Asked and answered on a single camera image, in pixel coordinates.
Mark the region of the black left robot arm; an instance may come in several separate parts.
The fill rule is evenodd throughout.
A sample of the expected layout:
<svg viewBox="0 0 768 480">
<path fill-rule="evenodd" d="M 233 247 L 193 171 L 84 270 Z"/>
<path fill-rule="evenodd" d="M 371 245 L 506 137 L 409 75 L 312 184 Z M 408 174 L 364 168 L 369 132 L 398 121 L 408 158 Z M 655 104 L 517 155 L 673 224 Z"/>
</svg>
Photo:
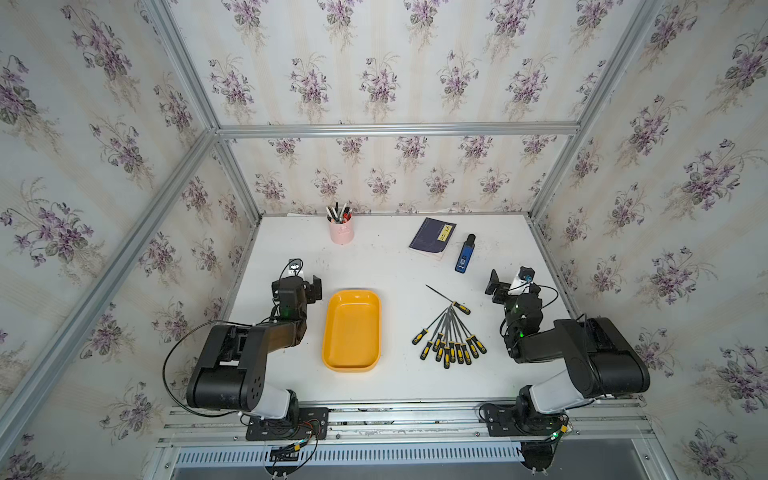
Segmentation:
<svg viewBox="0 0 768 480">
<path fill-rule="evenodd" d="M 298 400 L 293 391 L 267 382 L 270 353 L 298 346 L 307 330 L 308 306 L 322 299 L 322 280 L 284 277 L 271 285 L 276 304 L 253 326 L 227 323 L 211 329 L 186 392 L 187 405 L 235 410 L 265 420 L 293 422 Z"/>
</svg>

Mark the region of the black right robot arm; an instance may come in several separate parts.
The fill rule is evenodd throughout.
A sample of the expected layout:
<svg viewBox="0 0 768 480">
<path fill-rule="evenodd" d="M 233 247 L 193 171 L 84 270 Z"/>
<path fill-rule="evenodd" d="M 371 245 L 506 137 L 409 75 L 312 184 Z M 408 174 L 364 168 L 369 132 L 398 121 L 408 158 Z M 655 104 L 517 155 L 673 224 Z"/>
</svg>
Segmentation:
<svg viewBox="0 0 768 480">
<path fill-rule="evenodd" d="M 511 282 L 490 273 L 485 293 L 503 307 L 500 336 L 508 356 L 517 364 L 538 364 L 561 359 L 565 369 L 518 393 L 512 418 L 529 428 L 571 408 L 606 396 L 646 392 L 650 373 L 614 323 L 604 317 L 559 319 L 544 330 L 544 288 L 534 282 L 535 271 L 522 267 Z"/>
</svg>

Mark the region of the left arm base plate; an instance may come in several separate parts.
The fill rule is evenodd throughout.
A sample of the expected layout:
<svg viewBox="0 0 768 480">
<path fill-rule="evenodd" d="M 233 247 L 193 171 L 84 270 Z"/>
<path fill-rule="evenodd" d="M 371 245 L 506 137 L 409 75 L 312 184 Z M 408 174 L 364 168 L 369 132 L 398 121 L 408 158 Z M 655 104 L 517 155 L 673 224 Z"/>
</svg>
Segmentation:
<svg viewBox="0 0 768 480">
<path fill-rule="evenodd" d="M 329 423 L 328 408 L 300 407 L 284 419 L 251 417 L 247 424 L 247 441 L 304 439 L 324 440 Z"/>
</svg>

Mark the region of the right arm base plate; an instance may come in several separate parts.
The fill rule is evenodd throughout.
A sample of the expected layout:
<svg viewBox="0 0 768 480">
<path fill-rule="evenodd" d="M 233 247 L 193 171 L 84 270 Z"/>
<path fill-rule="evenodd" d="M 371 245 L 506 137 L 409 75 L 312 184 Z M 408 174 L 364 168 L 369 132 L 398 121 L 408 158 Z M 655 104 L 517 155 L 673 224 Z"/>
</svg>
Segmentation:
<svg viewBox="0 0 768 480">
<path fill-rule="evenodd" d="M 568 431 L 564 414 L 523 411 L 516 405 L 481 404 L 478 416 L 491 437 L 546 437 L 557 439 Z"/>
</svg>

